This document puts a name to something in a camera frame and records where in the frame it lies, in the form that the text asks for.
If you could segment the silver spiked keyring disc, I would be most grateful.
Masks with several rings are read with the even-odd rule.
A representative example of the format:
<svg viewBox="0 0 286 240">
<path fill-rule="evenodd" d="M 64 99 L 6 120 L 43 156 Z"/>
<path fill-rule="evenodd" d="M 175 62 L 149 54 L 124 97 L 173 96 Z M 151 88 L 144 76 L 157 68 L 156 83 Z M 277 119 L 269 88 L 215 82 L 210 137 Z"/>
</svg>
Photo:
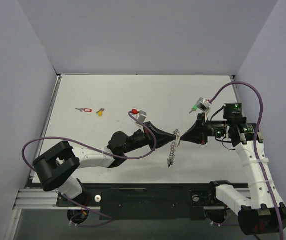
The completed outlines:
<svg viewBox="0 0 286 240">
<path fill-rule="evenodd" d="M 169 152 L 169 156 L 167 158 L 167 167 L 171 167 L 174 163 L 174 159 L 175 159 L 175 151 L 177 149 L 177 144 L 179 142 L 180 139 L 180 132 L 178 129 L 173 131 L 173 135 L 175 137 L 175 139 L 171 142 L 170 144 L 170 152 Z"/>
</svg>

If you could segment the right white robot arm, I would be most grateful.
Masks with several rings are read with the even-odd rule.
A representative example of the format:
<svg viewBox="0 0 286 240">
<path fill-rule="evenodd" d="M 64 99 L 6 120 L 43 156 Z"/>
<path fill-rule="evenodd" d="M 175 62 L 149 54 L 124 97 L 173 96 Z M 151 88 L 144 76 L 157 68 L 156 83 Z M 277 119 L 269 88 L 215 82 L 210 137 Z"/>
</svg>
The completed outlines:
<svg viewBox="0 0 286 240">
<path fill-rule="evenodd" d="M 212 181 L 206 199 L 216 205 L 225 204 L 238 218 L 243 234 L 260 235 L 279 233 L 286 227 L 286 206 L 278 194 L 268 169 L 263 137 L 255 134 L 255 123 L 248 123 L 242 115 L 240 103 L 226 103 L 221 107 L 223 120 L 208 119 L 210 104 L 197 103 L 192 111 L 200 109 L 195 123 L 181 136 L 181 140 L 205 145 L 209 137 L 230 142 L 245 171 L 250 197 L 240 194 L 228 181 Z"/>
</svg>

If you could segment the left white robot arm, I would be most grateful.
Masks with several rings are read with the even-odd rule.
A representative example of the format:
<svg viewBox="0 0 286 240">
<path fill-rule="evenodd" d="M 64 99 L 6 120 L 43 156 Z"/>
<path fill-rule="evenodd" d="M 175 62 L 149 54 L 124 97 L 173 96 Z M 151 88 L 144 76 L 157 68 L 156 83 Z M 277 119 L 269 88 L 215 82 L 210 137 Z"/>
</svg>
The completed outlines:
<svg viewBox="0 0 286 240">
<path fill-rule="evenodd" d="M 144 126 L 144 130 L 137 130 L 131 136 L 121 131 L 114 133 L 108 145 L 99 151 L 72 147 L 66 140 L 59 142 L 33 161 L 43 190 L 57 190 L 73 205 L 80 206 L 85 202 L 86 194 L 81 181 L 72 177 L 78 168 L 116 168 L 125 162 L 126 153 L 145 146 L 158 149 L 176 139 L 150 122 Z"/>
</svg>

